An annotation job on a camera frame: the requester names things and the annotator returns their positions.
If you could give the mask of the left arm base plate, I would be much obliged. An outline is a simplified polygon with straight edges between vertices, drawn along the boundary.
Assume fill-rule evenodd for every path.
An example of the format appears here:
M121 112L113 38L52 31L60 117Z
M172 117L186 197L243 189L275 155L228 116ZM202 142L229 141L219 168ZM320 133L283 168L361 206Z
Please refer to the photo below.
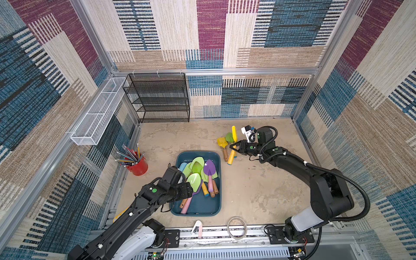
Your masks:
M168 229L164 230L156 236L156 240L153 244L157 249L171 249L178 248L180 240L180 230L179 229Z

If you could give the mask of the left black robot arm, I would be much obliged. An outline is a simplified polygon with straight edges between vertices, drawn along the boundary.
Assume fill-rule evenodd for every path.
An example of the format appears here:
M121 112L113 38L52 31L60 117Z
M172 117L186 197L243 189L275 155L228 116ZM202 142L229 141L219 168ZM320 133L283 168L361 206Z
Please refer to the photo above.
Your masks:
M192 187L175 166L162 177L144 185L127 210L100 236L85 247L76 245L69 260L110 260L126 243L135 229L165 203L179 201L192 195Z

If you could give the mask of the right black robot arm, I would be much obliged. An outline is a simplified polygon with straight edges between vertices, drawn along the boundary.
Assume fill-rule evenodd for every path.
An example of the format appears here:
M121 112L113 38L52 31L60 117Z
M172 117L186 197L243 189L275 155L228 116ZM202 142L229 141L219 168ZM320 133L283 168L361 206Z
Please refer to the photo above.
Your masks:
M371 201L366 191L355 181L337 169L325 169L316 166L288 149L276 146L278 131L272 126L259 129L250 125L242 128L245 139L239 140L237 130L232 128L227 139L231 141L231 157L237 153L256 157L261 164L270 164L283 169L310 188L310 205L302 212L288 218L282 229L288 243L297 243L312 228L321 228L336 222L357 221L366 217L371 209ZM349 186L355 187L362 195L364 208L354 216L342 217L342 214L355 207Z

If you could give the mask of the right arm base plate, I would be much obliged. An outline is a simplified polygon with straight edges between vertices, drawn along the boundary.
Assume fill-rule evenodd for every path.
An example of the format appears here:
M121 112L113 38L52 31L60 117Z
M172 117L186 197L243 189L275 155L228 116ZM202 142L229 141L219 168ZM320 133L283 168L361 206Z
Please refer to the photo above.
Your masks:
M315 238L310 229L297 231L295 228L286 226L266 225L265 234L269 237L269 242L275 244L310 244L315 242Z

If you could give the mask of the yellow shovel wooden handle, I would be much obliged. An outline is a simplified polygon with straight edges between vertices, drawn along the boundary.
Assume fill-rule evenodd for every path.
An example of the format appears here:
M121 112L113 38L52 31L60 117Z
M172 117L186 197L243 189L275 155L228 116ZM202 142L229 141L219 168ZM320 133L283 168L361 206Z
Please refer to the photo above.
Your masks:
M226 147L228 146L228 142L224 137L218 138L217 139L217 144L219 147L222 148L222 152L223 152L223 157L225 162L228 162L229 157L228 157L228 152L226 150Z

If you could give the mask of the green shovel yellow handle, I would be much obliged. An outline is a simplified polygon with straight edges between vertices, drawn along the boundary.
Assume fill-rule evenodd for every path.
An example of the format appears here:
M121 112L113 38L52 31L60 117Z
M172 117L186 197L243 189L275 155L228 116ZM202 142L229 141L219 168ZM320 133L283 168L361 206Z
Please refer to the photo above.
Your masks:
M227 133L225 136L225 140L229 143L229 144L233 144L235 143L234 141L234 137L233 134L231 132Z

